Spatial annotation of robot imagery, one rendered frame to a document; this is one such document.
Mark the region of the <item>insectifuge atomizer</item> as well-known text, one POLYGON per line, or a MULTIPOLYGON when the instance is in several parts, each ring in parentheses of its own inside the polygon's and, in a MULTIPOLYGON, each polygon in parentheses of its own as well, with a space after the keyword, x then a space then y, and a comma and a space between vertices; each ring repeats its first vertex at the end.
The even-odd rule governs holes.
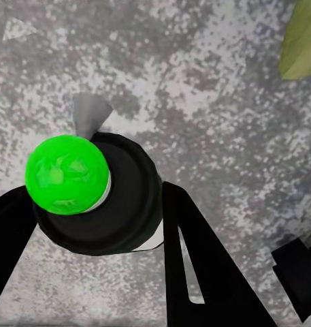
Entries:
POLYGON ((24 181, 37 224, 55 244, 82 255, 150 251, 164 242, 163 184, 136 142, 98 132, 112 113, 92 93, 70 97, 76 135, 33 149, 24 181))

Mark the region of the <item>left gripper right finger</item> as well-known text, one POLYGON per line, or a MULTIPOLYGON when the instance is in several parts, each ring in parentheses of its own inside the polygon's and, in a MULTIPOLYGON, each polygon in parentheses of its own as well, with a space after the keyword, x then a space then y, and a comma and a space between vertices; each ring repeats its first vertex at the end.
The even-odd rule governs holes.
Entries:
POLYGON ((167 327, 277 327, 189 194, 162 184, 167 327), (205 304, 189 300, 178 227, 205 304))

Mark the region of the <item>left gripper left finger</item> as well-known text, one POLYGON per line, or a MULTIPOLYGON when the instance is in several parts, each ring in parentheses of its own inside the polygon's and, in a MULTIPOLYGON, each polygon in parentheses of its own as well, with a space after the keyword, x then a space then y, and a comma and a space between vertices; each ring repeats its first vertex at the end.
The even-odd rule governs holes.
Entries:
POLYGON ((26 186, 0 197, 0 295, 36 225, 33 200, 26 186))

